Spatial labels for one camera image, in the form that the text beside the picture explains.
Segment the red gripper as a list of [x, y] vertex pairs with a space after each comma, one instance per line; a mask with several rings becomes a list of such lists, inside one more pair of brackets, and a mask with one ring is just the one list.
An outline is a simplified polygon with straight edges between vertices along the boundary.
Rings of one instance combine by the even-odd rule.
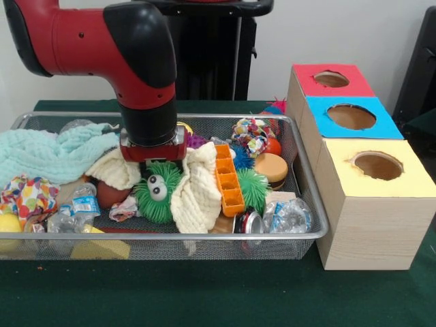
[[187, 152], [187, 134], [177, 135], [171, 142], [158, 146], [133, 144], [125, 134], [121, 134], [120, 150], [126, 161], [139, 163], [141, 174], [146, 174], [147, 166], [145, 161], [165, 159], [167, 161], [181, 160], [183, 176], [189, 176], [189, 166], [185, 158]]

